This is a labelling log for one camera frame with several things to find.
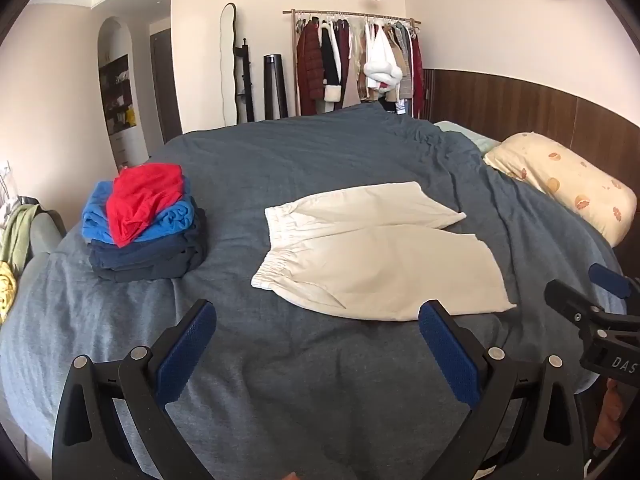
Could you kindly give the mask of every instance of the black stand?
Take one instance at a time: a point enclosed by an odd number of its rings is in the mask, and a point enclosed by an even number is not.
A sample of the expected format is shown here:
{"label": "black stand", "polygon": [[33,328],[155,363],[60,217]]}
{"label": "black stand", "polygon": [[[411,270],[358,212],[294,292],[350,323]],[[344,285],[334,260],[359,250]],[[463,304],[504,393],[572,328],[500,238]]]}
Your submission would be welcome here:
{"label": "black stand", "polygon": [[[471,408],[453,440],[422,480],[471,480],[495,467],[492,480],[580,480],[580,425],[562,359],[515,361],[486,350],[438,301],[418,315],[420,333],[457,399]],[[513,399],[522,399],[507,444],[486,458]]]}
{"label": "black stand", "polygon": [[165,480],[213,480],[164,407],[189,380],[216,329],[216,311],[198,300],[151,348],[121,361],[74,359],[53,436],[54,480],[153,480],[140,469],[113,399],[124,399],[146,450]]}
{"label": "black stand", "polygon": [[244,81],[244,90],[238,93],[239,98],[244,98],[244,106],[246,107],[246,121],[253,123],[255,121],[254,113],[254,96],[251,90],[251,71],[249,62],[249,45],[246,44],[244,38],[242,46],[235,46],[234,53],[236,57],[242,58],[242,81]]}
{"label": "black stand", "polygon": [[284,72],[282,71],[282,55],[269,54],[264,56],[264,118],[267,120],[273,119],[273,72],[276,76],[280,118],[289,117],[287,94],[284,88]]}
{"label": "black stand", "polygon": [[[640,305],[640,280],[621,276],[599,264],[589,268],[591,283],[625,301],[629,311]],[[545,288],[545,301],[579,330],[584,352],[580,365],[635,388],[640,387],[640,317],[609,314],[590,298],[558,280]],[[640,399],[636,396],[621,422],[621,435],[606,452],[591,462],[590,472],[613,451],[603,480],[629,478],[640,466]]]}

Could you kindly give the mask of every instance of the clothing rack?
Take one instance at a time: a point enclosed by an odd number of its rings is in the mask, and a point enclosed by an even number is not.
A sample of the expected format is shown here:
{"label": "clothing rack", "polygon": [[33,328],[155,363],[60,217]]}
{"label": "clothing rack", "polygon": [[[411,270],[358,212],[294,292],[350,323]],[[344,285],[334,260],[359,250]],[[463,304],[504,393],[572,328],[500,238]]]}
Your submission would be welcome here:
{"label": "clothing rack", "polygon": [[386,14],[369,14],[367,12],[345,12],[344,10],[299,10],[289,9],[283,10],[283,14],[291,15],[291,52],[293,54],[293,81],[294,85],[294,99],[296,104],[296,117],[300,115],[300,99],[298,97],[298,52],[296,42],[296,15],[297,14],[337,14],[339,16],[363,16],[364,18],[383,18],[384,20],[396,20],[398,22],[409,22],[412,27],[420,25],[422,22],[414,20],[413,18],[402,18],[401,16],[387,16]]}

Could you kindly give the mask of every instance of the folded clothes stack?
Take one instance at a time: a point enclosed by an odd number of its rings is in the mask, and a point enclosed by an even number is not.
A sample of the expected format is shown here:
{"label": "folded clothes stack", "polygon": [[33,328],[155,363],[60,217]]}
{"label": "folded clothes stack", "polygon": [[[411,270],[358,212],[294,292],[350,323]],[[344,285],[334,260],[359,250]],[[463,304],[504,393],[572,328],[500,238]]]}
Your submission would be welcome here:
{"label": "folded clothes stack", "polygon": [[177,164],[143,164],[99,182],[82,212],[94,272],[113,282],[180,278],[207,251],[207,219]]}

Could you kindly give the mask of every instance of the red coat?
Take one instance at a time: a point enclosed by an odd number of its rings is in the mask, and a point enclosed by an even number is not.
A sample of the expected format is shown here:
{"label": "red coat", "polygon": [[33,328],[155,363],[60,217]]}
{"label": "red coat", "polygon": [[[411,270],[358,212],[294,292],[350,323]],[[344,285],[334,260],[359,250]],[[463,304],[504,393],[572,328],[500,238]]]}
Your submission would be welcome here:
{"label": "red coat", "polygon": [[411,38],[414,50],[414,117],[420,119],[424,106],[424,73],[422,72],[422,54],[418,38]]}
{"label": "red coat", "polygon": [[300,113],[315,115],[315,100],[324,100],[324,66],[318,40],[318,25],[308,22],[298,40],[298,88]]}

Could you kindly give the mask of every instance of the mint green pillow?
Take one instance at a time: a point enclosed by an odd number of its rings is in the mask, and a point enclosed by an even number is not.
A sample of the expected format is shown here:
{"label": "mint green pillow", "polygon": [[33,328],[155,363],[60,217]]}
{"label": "mint green pillow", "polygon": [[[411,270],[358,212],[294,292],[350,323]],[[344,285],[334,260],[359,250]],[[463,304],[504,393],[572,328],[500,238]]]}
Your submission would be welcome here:
{"label": "mint green pillow", "polygon": [[443,132],[458,132],[459,134],[463,134],[467,139],[469,139],[478,147],[483,155],[501,144],[499,140],[493,140],[489,137],[485,137],[484,135],[477,134],[473,130],[469,130],[464,126],[452,123],[451,121],[440,121],[435,125],[439,127],[439,129],[441,129]]}

